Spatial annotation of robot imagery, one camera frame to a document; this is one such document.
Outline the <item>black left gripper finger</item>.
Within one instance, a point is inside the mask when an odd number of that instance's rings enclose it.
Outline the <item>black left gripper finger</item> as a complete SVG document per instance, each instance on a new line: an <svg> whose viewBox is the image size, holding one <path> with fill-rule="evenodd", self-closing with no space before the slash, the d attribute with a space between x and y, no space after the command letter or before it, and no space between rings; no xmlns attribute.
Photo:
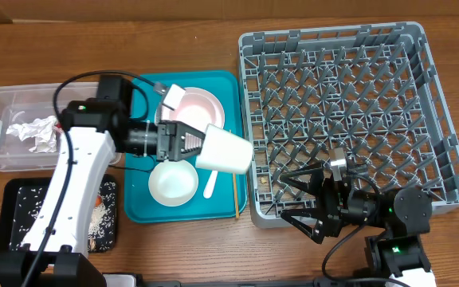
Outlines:
<svg viewBox="0 0 459 287"><path fill-rule="evenodd" d="M199 138L200 140L204 140L206 137L206 134L204 132L201 132L198 129L193 128L185 123L181 123L181 129L185 135L194 136L196 138Z"/></svg>
<svg viewBox="0 0 459 287"><path fill-rule="evenodd" d="M181 160L188 159L198 155L202 150L201 143L183 143L180 148L179 158Z"/></svg>

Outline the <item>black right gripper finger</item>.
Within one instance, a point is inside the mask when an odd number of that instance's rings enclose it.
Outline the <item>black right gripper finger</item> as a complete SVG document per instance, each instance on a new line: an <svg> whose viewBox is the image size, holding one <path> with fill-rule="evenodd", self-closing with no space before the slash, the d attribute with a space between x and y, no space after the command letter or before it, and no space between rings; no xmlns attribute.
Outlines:
<svg viewBox="0 0 459 287"><path fill-rule="evenodd" d="M303 234L308 236L316 244L321 244L325 238L323 220L326 218L326 214L319 208L303 208L293 210L283 210L280 213L282 219L284 219L290 225L296 227ZM308 225L300 220L300 218L311 218L315 220L313 226Z"/></svg>
<svg viewBox="0 0 459 287"><path fill-rule="evenodd" d="M308 175L307 182L300 181L302 175ZM280 181L295 187L296 189L310 195L318 195L324 183L324 163L317 161L311 165L302 167L295 171L288 171L280 175Z"/></svg>

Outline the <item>small white bowl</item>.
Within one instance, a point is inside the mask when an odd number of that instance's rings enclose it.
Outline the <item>small white bowl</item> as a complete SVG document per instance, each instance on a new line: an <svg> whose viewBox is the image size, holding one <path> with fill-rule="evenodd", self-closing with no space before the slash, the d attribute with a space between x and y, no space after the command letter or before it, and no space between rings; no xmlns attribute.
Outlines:
<svg viewBox="0 0 459 287"><path fill-rule="evenodd" d="M198 173L186 160L165 161L152 170L148 188L159 204L181 206L194 197L198 189Z"/></svg>

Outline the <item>white cup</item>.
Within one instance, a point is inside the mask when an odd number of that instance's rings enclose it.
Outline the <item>white cup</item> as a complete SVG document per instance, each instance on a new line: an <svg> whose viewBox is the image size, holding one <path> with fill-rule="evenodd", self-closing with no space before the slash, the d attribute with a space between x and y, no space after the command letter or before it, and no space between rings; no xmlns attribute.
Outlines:
<svg viewBox="0 0 459 287"><path fill-rule="evenodd" d="M195 167L240 175L249 170L252 160L253 145L248 140L209 124Z"/></svg>

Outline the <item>white paper ball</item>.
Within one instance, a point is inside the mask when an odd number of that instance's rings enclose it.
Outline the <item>white paper ball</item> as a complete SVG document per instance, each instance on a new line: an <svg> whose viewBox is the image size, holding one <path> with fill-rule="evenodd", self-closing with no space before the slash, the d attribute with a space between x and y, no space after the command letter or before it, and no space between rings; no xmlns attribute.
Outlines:
<svg viewBox="0 0 459 287"><path fill-rule="evenodd" d="M53 153L57 151L58 124L55 116L37 118L31 123L11 124L6 134L16 136L22 142L33 139L34 145L29 148L32 153Z"/></svg>

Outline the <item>orange carrot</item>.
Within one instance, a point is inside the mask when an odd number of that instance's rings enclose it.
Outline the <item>orange carrot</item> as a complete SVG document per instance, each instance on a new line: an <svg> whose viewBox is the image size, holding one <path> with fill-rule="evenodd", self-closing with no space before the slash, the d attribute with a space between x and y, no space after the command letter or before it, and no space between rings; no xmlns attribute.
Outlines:
<svg viewBox="0 0 459 287"><path fill-rule="evenodd" d="M103 202L102 201L102 197L100 195L98 195L96 197L95 207L98 207L102 202Z"/></svg>

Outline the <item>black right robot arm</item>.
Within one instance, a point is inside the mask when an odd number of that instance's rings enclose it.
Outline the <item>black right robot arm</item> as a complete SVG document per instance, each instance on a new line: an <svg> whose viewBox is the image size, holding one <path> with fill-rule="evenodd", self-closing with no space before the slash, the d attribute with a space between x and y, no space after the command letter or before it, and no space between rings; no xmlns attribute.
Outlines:
<svg viewBox="0 0 459 287"><path fill-rule="evenodd" d="M313 195L314 207L284 210L286 222L320 244L349 225L382 233L365 239L367 267L337 277L321 267L315 286L434 286L436 278L422 246L430 232L432 198L418 187L383 191L364 164L334 166L330 177L321 162L282 174L280 180Z"/></svg>

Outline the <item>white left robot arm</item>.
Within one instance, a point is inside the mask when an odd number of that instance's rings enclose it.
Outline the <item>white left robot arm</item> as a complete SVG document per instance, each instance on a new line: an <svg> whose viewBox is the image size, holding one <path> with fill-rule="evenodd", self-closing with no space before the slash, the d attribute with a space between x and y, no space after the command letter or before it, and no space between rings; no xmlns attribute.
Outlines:
<svg viewBox="0 0 459 287"><path fill-rule="evenodd" d="M153 124L131 117L134 73L98 70L96 95L58 106L61 151L45 200L18 250L0 253L2 286L137 286L133 273L101 273L88 260L88 230L104 174L117 152L180 161L198 155L203 132L178 121Z"/></svg>

